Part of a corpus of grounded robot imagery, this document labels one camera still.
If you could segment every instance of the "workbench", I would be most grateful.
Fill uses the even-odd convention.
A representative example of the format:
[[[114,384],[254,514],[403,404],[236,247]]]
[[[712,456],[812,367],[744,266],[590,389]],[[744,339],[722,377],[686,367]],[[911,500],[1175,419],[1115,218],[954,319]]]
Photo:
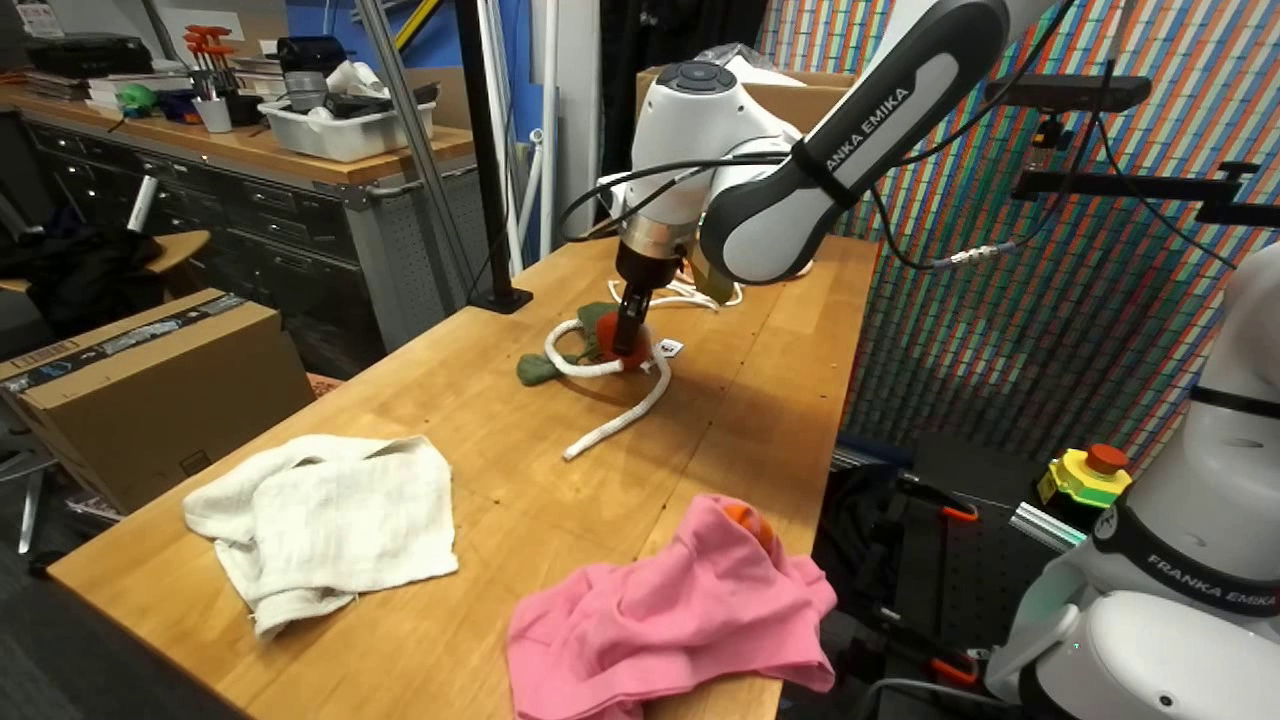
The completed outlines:
[[[310,367],[353,377],[443,319],[484,282],[487,247],[474,174],[474,131],[431,126],[443,203],[464,247],[447,247],[411,155],[335,164],[286,151],[267,126],[210,136],[161,111],[114,119],[82,101],[0,83],[49,174],[102,228],[124,228],[141,177],[161,177],[150,232],[210,228],[194,260],[202,284],[271,304]]]
[[[513,609],[585,565],[662,552],[693,495],[756,506],[790,552],[810,552],[850,402],[877,244],[828,241],[806,282],[748,289],[735,309],[653,309],[686,352],[650,419],[565,466],[593,425],[640,402],[650,377],[524,389],[517,361],[590,300],[608,300],[612,241],[569,244],[517,276],[517,318],[464,309],[227,461],[176,486],[53,579],[248,718],[513,718]],[[454,466],[462,574],[256,640],[180,500],[305,431],[427,438]],[[716,681],[653,718],[775,718],[775,681]]]

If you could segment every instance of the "wooden tabletop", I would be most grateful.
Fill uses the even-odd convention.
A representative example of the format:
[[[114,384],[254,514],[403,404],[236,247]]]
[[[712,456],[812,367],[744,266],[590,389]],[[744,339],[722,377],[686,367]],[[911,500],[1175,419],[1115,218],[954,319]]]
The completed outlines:
[[[726,312],[653,309],[653,338],[686,339],[670,397],[645,425],[565,466],[565,443],[653,382],[524,389],[517,356],[605,300],[612,253],[605,241],[553,253],[521,276],[535,300],[517,318],[458,312],[53,565],[53,576],[248,718],[484,720],[513,718],[503,630],[517,601],[585,565],[662,552],[693,495],[744,495],[790,552],[810,552],[877,244],[828,241],[806,282],[748,289]],[[214,544],[185,530],[180,500],[305,431],[427,438],[458,469],[462,574],[256,640]],[[773,681],[716,681],[653,718],[773,718],[775,696]]]
[[[377,183],[385,177],[403,177],[403,169],[411,169],[408,147],[381,151],[381,155],[353,160],[353,164],[311,160],[311,155],[286,151],[267,126],[236,130],[227,136],[210,136],[202,126],[174,126],[161,111],[154,111],[146,119],[114,119],[82,101],[36,95],[15,80],[0,83],[0,105],[26,111],[30,119],[83,131],[83,136],[97,136],[107,144],[130,144],[130,147],[146,147],[146,151],[161,151],[161,155],[202,160],[214,169],[271,177],[286,183],[361,190],[361,183]],[[431,151],[441,164],[467,160],[474,131],[431,126]]]

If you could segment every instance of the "pink towel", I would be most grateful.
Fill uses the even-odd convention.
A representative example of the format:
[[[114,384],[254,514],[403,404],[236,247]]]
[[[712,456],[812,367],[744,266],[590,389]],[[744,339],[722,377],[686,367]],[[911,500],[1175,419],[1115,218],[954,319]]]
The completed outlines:
[[[836,594],[810,557],[785,557],[767,530],[748,530],[741,508],[699,495],[662,557],[585,567],[530,597],[508,630],[517,718],[640,720],[645,701],[741,672],[828,692],[836,676],[821,622]]]

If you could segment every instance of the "white robot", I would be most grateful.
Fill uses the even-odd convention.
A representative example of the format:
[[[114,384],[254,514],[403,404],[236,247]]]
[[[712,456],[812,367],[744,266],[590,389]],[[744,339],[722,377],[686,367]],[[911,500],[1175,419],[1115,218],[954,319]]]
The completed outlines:
[[[615,352],[693,244],[748,284],[799,273],[828,220],[873,190],[1055,0],[902,0],[854,93],[810,131],[716,65],[670,69],[637,126],[637,208],[615,269]],[[1184,430],[1096,541],[1024,594],[986,684],[1072,718],[1280,718],[1280,244],[1256,253]]]

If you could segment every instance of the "white cloth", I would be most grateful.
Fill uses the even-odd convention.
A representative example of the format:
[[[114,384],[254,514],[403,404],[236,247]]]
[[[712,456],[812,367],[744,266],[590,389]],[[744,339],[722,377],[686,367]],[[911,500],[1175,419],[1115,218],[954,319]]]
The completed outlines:
[[[256,631],[458,574],[454,469],[427,441],[297,438],[185,500]]]

